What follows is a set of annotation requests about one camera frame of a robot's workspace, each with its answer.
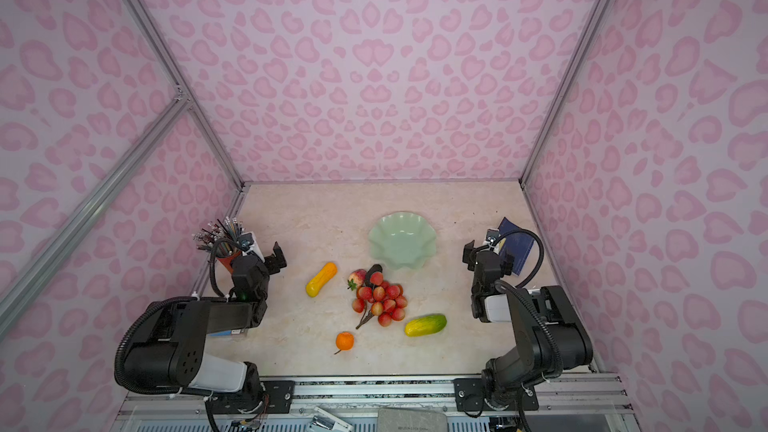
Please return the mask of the red fake strawberry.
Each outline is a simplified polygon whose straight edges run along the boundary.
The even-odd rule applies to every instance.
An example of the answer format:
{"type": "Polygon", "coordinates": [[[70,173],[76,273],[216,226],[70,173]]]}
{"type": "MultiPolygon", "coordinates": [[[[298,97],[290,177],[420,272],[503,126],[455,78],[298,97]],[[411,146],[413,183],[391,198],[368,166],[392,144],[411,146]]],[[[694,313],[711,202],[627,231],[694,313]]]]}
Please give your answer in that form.
{"type": "Polygon", "coordinates": [[[347,288],[352,291],[357,291],[360,287],[365,285],[367,271],[365,269],[358,269],[352,272],[347,278],[347,288]]]}

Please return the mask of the dark fake avocado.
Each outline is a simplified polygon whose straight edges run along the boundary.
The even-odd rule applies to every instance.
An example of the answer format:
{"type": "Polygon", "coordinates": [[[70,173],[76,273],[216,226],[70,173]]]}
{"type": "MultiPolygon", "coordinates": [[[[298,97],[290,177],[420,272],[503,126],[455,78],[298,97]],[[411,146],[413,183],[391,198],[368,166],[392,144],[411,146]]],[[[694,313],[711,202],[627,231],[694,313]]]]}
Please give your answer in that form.
{"type": "Polygon", "coordinates": [[[380,264],[374,264],[365,275],[365,281],[369,282],[370,278],[375,274],[383,271],[383,267],[380,264]]]}

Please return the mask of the small orange fake tangerine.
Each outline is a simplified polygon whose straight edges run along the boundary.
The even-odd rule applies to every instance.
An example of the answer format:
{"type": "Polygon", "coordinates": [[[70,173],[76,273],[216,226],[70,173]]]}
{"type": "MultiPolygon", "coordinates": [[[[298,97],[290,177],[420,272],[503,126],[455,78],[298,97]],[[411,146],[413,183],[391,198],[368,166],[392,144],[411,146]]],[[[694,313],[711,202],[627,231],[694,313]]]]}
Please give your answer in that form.
{"type": "Polygon", "coordinates": [[[355,337],[351,332],[341,332],[336,336],[336,354],[351,350],[355,345],[355,337]]]}

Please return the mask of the red fake lychee bunch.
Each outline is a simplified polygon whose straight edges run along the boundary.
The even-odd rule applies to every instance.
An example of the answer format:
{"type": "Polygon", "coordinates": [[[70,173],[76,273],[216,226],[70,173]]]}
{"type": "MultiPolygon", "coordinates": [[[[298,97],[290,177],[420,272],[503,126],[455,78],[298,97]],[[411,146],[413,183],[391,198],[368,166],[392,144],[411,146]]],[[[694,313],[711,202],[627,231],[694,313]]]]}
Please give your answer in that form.
{"type": "Polygon", "coordinates": [[[403,287],[390,283],[384,277],[383,271],[375,273],[369,282],[357,291],[352,309],[360,315],[355,329],[376,320],[381,327],[388,327],[393,322],[401,322],[406,317],[408,300],[404,296],[403,287]]]}

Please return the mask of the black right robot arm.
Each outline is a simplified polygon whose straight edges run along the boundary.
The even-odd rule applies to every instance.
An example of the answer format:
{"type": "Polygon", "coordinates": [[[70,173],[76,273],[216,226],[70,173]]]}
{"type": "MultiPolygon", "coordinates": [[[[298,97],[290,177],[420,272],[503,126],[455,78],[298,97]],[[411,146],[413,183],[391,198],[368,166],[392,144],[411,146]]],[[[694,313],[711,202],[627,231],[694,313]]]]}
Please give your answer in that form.
{"type": "Polygon", "coordinates": [[[508,312],[515,345],[488,360],[478,378],[453,381],[457,410],[472,418],[492,410],[538,410],[537,385],[593,360],[593,345],[582,321],[562,287],[529,290],[505,282],[514,265],[510,254],[500,256],[489,245],[469,242],[462,262],[473,273],[472,316],[492,323],[490,303],[499,302],[508,312]]]}

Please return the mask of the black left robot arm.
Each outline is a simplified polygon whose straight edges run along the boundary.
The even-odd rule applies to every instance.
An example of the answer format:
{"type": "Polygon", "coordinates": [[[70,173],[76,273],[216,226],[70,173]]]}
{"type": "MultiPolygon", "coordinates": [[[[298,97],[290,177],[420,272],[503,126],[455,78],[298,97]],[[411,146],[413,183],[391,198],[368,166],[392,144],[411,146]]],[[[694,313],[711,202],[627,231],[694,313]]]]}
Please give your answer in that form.
{"type": "Polygon", "coordinates": [[[278,244],[260,257],[232,261],[227,296],[173,297],[151,303],[124,334],[114,359],[118,385],[143,395],[242,396],[258,403],[257,367],[205,352],[209,335],[259,326],[267,310],[270,278],[287,266],[278,244]]]}

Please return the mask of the green scalloped fruit bowl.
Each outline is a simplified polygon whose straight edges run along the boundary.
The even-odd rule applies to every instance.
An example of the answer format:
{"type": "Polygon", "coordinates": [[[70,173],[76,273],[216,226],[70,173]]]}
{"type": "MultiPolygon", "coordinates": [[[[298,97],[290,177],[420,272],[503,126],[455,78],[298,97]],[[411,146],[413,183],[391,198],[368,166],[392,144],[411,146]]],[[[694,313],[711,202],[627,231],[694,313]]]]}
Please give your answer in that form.
{"type": "Polygon", "coordinates": [[[437,253],[437,233],[426,218],[395,212],[380,218],[368,233],[369,254],[392,270],[422,268],[437,253]]]}

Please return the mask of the red pencil cup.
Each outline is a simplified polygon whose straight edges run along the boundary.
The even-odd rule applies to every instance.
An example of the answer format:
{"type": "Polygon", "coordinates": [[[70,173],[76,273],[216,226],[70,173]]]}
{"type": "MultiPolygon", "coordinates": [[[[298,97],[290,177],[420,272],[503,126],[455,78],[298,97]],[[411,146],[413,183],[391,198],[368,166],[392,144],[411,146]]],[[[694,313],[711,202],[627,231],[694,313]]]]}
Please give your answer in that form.
{"type": "Polygon", "coordinates": [[[233,261],[239,258],[241,255],[242,253],[237,251],[227,257],[218,257],[217,261],[230,275],[232,275],[234,273],[233,261]]]}

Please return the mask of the blue notebook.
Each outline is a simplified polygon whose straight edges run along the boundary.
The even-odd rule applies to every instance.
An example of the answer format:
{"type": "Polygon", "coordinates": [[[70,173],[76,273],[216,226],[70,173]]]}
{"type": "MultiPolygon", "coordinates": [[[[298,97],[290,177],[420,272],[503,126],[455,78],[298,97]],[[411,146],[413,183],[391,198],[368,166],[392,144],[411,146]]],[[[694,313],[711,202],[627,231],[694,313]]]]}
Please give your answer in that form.
{"type": "Polygon", "coordinates": [[[512,273],[516,276],[520,276],[523,272],[525,262],[535,244],[535,240],[530,235],[518,233],[518,230],[520,230],[518,225],[504,217],[498,227],[499,234],[503,239],[495,248],[499,256],[511,255],[513,257],[512,273]]]}

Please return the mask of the coloured marker set box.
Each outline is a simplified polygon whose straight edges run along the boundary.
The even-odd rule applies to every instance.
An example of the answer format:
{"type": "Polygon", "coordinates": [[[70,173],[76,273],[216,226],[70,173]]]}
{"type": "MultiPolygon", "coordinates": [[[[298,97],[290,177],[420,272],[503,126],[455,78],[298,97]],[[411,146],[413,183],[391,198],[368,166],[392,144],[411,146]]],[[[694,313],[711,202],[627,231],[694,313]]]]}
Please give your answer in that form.
{"type": "Polygon", "coordinates": [[[212,332],[208,333],[208,337],[231,337],[231,336],[241,336],[248,332],[249,329],[233,329],[233,330],[224,330],[219,332],[212,332]]]}

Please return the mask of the grey pad at front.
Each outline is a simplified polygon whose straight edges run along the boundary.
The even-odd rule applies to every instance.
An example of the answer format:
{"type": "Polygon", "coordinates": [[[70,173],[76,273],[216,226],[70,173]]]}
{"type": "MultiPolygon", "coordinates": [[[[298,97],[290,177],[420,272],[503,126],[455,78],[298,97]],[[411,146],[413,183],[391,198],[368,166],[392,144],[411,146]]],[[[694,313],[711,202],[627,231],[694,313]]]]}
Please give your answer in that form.
{"type": "Polygon", "coordinates": [[[377,432],[447,432],[448,418],[441,412],[403,408],[381,408],[377,432]]]}

